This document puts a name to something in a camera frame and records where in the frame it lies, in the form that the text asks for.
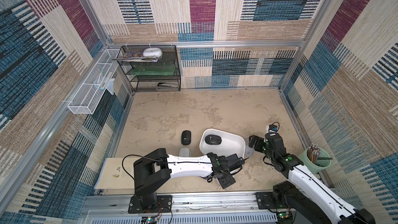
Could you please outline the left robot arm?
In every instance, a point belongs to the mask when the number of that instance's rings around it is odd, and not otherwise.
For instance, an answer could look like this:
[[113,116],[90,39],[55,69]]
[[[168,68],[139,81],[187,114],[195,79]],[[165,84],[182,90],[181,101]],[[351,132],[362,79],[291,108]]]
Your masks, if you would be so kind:
[[208,153],[201,157],[177,157],[159,148],[133,163],[134,196],[143,208],[158,204],[156,191],[169,179],[200,177],[211,183],[216,179],[223,189],[235,183],[234,175],[243,169],[246,160],[237,154],[219,156]]

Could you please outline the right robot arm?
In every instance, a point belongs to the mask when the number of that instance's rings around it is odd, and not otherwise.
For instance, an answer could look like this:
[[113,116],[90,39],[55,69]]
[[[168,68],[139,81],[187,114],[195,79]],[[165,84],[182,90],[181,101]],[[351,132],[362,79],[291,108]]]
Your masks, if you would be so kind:
[[275,205],[295,209],[313,224],[374,224],[366,209],[356,209],[322,183],[295,155],[286,152],[279,133],[249,137],[249,147],[264,154],[287,181],[273,187]]

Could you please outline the glossy white mouse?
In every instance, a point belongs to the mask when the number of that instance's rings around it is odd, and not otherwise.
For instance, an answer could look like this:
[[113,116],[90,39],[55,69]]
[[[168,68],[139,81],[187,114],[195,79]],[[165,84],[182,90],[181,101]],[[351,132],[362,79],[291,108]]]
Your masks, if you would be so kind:
[[179,151],[179,156],[180,157],[191,157],[191,151],[187,147],[183,147]]

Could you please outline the grey speckled mouse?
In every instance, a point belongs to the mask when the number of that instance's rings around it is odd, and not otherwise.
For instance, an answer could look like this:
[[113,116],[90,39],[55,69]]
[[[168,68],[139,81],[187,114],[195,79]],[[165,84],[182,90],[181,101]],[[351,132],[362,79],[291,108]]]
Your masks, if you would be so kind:
[[244,153],[243,158],[244,158],[244,159],[248,159],[248,158],[250,158],[254,153],[255,153],[254,148],[251,148],[251,147],[249,147],[249,146],[246,146],[246,148],[245,148],[245,153]]

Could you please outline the black mouse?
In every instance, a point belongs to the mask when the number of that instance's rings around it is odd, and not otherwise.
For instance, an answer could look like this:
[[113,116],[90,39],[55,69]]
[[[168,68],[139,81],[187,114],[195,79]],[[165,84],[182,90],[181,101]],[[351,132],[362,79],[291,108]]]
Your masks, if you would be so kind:
[[184,130],[181,134],[181,143],[184,146],[190,145],[192,139],[192,133],[189,130]]
[[218,135],[210,134],[205,137],[205,143],[208,145],[220,145],[222,138]]

